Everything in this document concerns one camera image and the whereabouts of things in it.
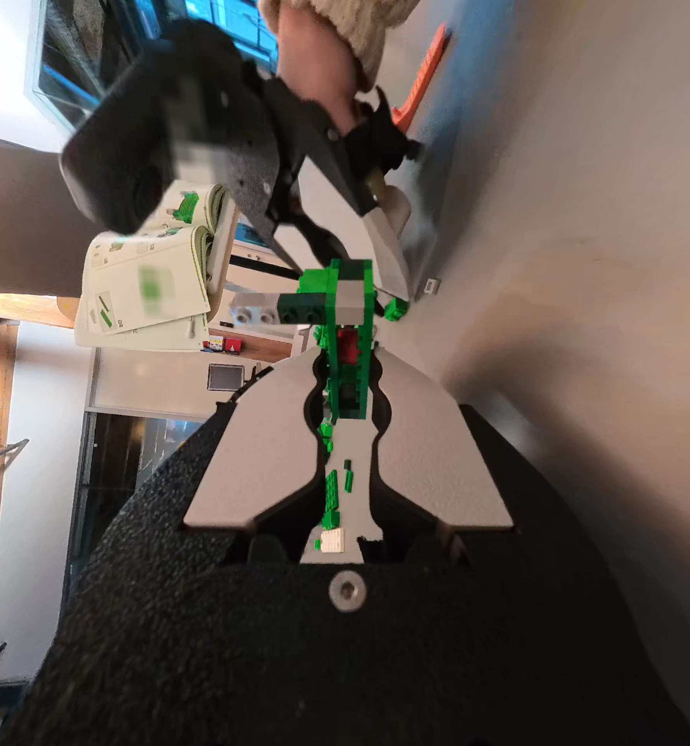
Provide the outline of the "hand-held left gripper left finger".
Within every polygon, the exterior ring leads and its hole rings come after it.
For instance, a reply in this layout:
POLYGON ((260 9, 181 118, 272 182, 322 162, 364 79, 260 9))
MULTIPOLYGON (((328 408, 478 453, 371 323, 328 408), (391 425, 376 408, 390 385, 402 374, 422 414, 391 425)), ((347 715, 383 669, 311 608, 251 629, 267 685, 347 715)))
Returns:
POLYGON ((321 472, 326 363, 323 350, 308 349, 240 393, 183 518, 187 527, 251 527, 321 472))

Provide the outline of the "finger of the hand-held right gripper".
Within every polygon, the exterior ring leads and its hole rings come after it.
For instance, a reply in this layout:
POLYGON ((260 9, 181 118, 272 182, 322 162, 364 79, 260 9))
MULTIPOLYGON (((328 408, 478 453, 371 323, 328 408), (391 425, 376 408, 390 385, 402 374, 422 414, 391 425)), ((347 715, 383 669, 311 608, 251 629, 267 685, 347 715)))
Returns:
POLYGON ((364 183, 369 210, 361 216, 319 169, 301 169, 298 186, 304 214, 337 239, 342 256, 371 260, 375 286, 409 302, 409 271, 398 242, 411 214, 405 194, 375 169, 364 183))

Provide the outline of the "green lego assembly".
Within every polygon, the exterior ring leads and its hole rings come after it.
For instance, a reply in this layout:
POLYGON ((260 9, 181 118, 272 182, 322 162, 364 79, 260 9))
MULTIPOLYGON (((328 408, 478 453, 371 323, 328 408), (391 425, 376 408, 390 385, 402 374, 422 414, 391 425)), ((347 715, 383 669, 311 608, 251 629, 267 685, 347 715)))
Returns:
POLYGON ((296 293, 237 293, 235 325, 308 325, 323 332, 334 420, 367 416, 376 288, 371 260, 332 260, 303 272, 296 293))

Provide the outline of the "person's right forearm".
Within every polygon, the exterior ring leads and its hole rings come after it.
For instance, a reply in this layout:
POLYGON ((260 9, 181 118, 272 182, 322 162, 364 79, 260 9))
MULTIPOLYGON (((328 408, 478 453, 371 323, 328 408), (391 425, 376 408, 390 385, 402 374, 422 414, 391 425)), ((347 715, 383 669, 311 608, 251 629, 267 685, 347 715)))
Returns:
POLYGON ((267 28, 278 33, 283 5, 311 10, 329 22, 348 44, 359 65, 359 90, 373 89, 384 53, 386 33, 404 24, 418 1, 260 1, 267 28))

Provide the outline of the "orange brick separator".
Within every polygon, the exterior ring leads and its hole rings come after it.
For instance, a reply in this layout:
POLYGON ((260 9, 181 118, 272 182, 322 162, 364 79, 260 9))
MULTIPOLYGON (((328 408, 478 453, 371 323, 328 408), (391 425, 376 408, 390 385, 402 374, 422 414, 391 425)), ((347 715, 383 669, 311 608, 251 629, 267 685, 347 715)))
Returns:
POLYGON ((433 76, 443 59, 443 55, 451 39, 451 32, 445 23, 441 23, 436 30, 431 44, 417 71, 413 85, 407 98, 400 107, 392 107, 391 118, 393 124, 403 133, 407 134, 410 125, 414 121, 417 110, 421 105, 433 76))

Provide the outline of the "pile of green lego pieces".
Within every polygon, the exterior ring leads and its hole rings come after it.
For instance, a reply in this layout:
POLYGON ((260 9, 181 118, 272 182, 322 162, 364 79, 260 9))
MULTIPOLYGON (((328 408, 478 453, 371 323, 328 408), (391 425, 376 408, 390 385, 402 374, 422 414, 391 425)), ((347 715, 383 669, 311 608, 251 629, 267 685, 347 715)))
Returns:
MULTIPOLYGON (((391 298, 384 307, 383 314, 389 321, 399 321, 409 309, 409 302, 399 298, 391 298)), ((334 426, 337 416, 332 414, 329 404, 330 382, 325 385, 324 415, 317 429, 321 442, 325 448, 325 461, 329 460, 334 449, 332 443, 334 426)), ((327 473, 325 479, 325 510, 321 518, 321 534, 314 540, 313 546, 316 552, 321 554, 343 554, 346 551, 346 531, 340 524, 340 501, 339 481, 336 468, 327 473)))

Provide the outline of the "white door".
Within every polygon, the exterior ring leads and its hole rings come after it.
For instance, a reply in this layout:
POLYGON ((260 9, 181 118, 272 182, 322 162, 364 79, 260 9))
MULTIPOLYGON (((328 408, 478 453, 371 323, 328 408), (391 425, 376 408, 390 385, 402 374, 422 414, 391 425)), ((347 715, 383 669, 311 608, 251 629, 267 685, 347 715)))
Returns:
POLYGON ((200 351, 99 349, 87 408, 93 412, 203 422, 253 375, 261 360, 200 351))

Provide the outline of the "wooden pillar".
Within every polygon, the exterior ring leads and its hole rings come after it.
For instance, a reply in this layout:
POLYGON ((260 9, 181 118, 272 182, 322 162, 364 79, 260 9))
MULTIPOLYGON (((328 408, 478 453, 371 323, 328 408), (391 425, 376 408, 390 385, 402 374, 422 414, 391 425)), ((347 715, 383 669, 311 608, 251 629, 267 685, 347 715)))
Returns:
POLYGON ((73 329, 80 299, 0 293, 0 319, 73 329))

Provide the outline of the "person's right hand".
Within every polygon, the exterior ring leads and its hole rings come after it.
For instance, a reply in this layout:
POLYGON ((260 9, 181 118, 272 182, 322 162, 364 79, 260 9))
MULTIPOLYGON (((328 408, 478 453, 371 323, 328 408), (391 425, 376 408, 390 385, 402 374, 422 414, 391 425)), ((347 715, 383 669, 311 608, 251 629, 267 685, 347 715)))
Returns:
POLYGON ((314 101, 341 136, 359 124, 359 66, 334 26, 310 7, 282 2, 278 14, 278 76, 291 92, 314 101))

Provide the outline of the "black board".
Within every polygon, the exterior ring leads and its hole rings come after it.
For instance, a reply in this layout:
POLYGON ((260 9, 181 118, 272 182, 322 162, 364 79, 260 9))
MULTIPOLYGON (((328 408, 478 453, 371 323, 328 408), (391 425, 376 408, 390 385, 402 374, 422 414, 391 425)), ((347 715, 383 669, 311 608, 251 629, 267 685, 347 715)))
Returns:
POLYGON ((0 145, 0 293, 78 297, 104 231, 77 208, 57 154, 0 145))

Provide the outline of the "lego instruction booklet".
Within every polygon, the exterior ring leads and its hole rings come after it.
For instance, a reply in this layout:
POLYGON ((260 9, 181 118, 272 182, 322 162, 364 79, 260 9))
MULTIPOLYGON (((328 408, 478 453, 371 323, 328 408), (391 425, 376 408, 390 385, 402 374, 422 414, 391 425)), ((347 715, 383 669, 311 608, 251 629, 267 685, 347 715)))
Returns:
POLYGON ((75 319, 77 345, 202 349, 209 339, 208 258, 225 195, 231 198, 221 184, 176 180, 137 232, 105 231, 93 239, 75 319))

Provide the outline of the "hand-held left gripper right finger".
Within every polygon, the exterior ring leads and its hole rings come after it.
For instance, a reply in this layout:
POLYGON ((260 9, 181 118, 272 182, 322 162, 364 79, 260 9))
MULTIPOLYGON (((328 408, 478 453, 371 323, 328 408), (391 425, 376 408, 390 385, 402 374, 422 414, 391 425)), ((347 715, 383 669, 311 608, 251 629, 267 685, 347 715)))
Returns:
POLYGON ((384 347, 373 363, 372 475, 452 529, 507 530, 514 523, 458 403, 432 378, 384 347))

